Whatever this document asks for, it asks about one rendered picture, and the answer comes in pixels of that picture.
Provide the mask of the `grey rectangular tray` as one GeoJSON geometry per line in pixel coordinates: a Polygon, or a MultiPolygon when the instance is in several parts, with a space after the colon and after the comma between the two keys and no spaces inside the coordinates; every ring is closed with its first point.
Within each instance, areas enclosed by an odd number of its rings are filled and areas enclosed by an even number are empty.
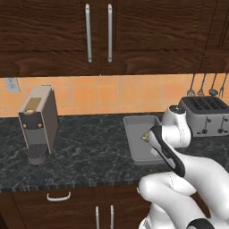
{"type": "Polygon", "coordinates": [[[135,165],[159,165],[164,160],[141,137],[155,124],[160,124],[155,115],[125,116],[123,118],[131,158],[135,165]]]}

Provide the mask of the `grey coffee machine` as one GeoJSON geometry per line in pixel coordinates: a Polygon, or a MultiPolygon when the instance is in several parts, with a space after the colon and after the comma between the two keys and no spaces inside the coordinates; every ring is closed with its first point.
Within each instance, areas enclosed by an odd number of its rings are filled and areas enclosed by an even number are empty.
{"type": "Polygon", "coordinates": [[[52,86],[34,87],[18,111],[32,165],[43,164],[52,153],[58,128],[55,92],[52,86]]]}

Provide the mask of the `dark wood drawer front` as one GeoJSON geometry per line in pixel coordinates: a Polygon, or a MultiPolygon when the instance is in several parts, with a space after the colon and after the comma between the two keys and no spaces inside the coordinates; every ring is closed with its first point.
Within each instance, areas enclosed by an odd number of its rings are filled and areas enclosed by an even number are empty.
{"type": "Polygon", "coordinates": [[[108,203],[115,204],[117,201],[139,199],[137,185],[115,185],[104,188],[104,200],[108,203]]]}
{"type": "Polygon", "coordinates": [[[104,200],[103,187],[70,188],[61,190],[43,190],[43,191],[18,191],[13,193],[15,202],[20,207],[43,206],[47,204],[92,204],[104,200]],[[66,201],[50,202],[47,200],[47,194],[53,198],[64,197],[71,192],[71,197],[66,201]]]}

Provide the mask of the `hanging slotted metal spatula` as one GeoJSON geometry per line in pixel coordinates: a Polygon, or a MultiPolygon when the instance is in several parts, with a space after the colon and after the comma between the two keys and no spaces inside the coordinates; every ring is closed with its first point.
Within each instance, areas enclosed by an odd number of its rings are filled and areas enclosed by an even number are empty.
{"type": "Polygon", "coordinates": [[[194,80],[195,80],[195,76],[192,76],[191,86],[187,91],[187,96],[188,97],[194,97],[196,95],[195,90],[193,89],[194,80]]]}

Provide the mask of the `silver four-slot toaster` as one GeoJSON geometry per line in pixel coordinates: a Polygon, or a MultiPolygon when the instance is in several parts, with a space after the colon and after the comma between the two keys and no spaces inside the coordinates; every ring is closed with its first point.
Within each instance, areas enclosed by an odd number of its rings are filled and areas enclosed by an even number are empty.
{"type": "Polygon", "coordinates": [[[193,137],[229,135],[229,106],[220,98],[182,97],[179,106],[186,110],[193,137]]]}

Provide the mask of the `hanging dark ladle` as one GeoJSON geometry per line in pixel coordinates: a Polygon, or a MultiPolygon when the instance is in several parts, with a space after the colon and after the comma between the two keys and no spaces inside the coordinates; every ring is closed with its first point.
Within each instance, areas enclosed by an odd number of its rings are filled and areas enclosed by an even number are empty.
{"type": "Polygon", "coordinates": [[[213,96],[213,97],[218,94],[218,91],[216,89],[214,89],[214,85],[215,85],[215,81],[216,81],[216,76],[217,76],[217,74],[215,74],[214,79],[213,79],[213,82],[212,82],[212,86],[211,86],[210,90],[208,91],[209,95],[210,96],[213,96]]]}

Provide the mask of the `dark wood base cupboard door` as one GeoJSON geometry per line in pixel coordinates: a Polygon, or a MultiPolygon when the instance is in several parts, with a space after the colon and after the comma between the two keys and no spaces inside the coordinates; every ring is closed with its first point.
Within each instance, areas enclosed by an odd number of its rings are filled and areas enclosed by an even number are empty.
{"type": "MultiPolygon", "coordinates": [[[[97,229],[96,208],[79,205],[73,208],[21,208],[26,229],[97,229]]],[[[100,229],[104,224],[99,218],[100,229]]]]}
{"type": "Polygon", "coordinates": [[[150,204],[145,202],[108,204],[105,207],[105,229],[110,229],[111,205],[114,206],[114,229],[139,229],[150,209],[150,204]]]}

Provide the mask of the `hanging metal fork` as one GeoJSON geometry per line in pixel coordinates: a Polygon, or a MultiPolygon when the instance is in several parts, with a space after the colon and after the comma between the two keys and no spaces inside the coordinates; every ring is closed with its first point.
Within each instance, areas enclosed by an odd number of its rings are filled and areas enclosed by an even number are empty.
{"type": "Polygon", "coordinates": [[[220,88],[220,90],[219,90],[219,95],[218,95],[219,98],[222,98],[223,95],[224,95],[226,76],[227,76],[227,75],[225,74],[224,81],[223,81],[222,86],[221,86],[221,88],[220,88]]]}

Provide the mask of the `white wall outlet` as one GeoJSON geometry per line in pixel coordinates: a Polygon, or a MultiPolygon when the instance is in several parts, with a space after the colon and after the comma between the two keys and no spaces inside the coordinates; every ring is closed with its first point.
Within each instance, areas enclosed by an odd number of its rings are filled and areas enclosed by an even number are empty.
{"type": "Polygon", "coordinates": [[[20,91],[20,87],[16,78],[5,78],[4,80],[8,92],[20,91]]]}

